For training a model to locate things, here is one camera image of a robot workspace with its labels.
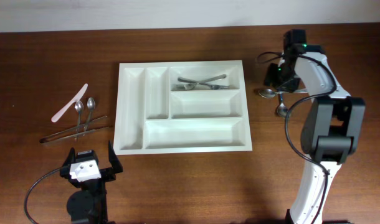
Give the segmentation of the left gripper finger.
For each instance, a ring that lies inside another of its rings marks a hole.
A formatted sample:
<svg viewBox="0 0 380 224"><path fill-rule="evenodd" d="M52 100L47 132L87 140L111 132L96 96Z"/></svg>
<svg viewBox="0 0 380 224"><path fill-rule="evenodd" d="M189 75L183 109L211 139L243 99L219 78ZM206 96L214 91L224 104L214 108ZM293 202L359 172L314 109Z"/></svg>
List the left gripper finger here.
<svg viewBox="0 0 380 224"><path fill-rule="evenodd" d="M111 164L111 167L108 168L110 174L117 174L123 172L123 166L119 161L111 142L108 142L108 161Z"/></svg>
<svg viewBox="0 0 380 224"><path fill-rule="evenodd" d="M72 147L62 167L70 167L75 162L75 149Z"/></svg>

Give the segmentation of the steel spoon sideways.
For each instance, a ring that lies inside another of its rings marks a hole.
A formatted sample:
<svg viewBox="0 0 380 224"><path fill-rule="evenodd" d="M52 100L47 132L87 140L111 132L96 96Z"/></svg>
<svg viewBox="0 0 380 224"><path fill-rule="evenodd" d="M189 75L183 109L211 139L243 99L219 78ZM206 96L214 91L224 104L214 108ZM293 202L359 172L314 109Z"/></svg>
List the steel spoon sideways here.
<svg viewBox="0 0 380 224"><path fill-rule="evenodd" d="M267 99L273 98L276 95L284 94L284 93L289 93L289 91L273 91L273 90L268 89L268 88L258 90L258 94L261 97L267 98ZM301 89L301 90L295 90L295 91L293 91L293 93L308 93L308 91L306 89Z"/></svg>

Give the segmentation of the steel spoon blue-tinted handle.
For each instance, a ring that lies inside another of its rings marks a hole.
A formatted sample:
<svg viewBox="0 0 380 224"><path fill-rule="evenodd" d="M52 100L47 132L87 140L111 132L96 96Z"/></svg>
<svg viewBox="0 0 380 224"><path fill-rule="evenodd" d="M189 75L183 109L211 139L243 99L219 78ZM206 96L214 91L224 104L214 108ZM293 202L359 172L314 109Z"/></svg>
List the steel spoon blue-tinted handle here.
<svg viewBox="0 0 380 224"><path fill-rule="evenodd" d="M285 106L284 99L283 99L283 94L279 93L278 94L278 106L276 108L276 114L279 117L285 118L288 112L288 108Z"/></svg>

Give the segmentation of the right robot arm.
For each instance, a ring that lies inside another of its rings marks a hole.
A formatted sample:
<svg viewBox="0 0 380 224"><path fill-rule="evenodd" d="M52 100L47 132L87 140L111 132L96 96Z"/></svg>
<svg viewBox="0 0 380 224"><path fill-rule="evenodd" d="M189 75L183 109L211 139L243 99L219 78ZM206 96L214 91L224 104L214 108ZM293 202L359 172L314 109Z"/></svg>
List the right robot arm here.
<svg viewBox="0 0 380 224"><path fill-rule="evenodd" d="M283 36L283 51L268 60L265 86L272 86L279 95L301 93L304 84L307 96L289 109L278 112L284 118L286 139L293 151L305 160L297 197L287 210L284 222L291 224L323 223L323 207L333 179L348 156L355 153L366 104L352 97L338 82L328 65L320 45L306 41L304 29L291 29ZM290 139L289 120L301 103L311 101L301 135L301 148Z"/></svg>

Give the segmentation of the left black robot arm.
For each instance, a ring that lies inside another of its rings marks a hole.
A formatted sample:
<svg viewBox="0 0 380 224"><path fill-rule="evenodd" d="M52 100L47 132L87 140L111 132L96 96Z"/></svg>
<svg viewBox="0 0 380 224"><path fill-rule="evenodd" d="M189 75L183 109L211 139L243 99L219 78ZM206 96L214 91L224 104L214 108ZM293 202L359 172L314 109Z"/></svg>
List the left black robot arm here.
<svg viewBox="0 0 380 224"><path fill-rule="evenodd" d="M64 161L60 176L78 190L68 199L66 209L72 223L110 223L107 209L106 183L116 180L123 166L108 143L110 167L100 169L94 150L75 152L71 148Z"/></svg>

